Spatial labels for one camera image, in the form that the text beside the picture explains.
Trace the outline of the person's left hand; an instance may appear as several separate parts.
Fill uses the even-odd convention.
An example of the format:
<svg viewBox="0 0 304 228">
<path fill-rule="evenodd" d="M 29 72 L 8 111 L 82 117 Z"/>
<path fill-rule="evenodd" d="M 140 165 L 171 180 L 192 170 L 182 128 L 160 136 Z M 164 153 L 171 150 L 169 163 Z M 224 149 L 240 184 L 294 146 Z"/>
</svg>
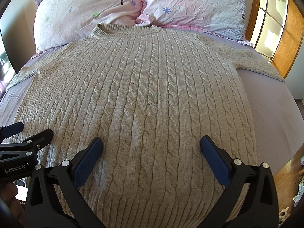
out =
<svg viewBox="0 0 304 228">
<path fill-rule="evenodd" d="M 19 190 L 15 183 L 1 184 L 1 197 L 8 205 L 13 216 L 19 221 L 21 225 L 25 224 L 25 211 L 22 208 L 19 200 L 16 199 L 16 195 Z"/>
</svg>

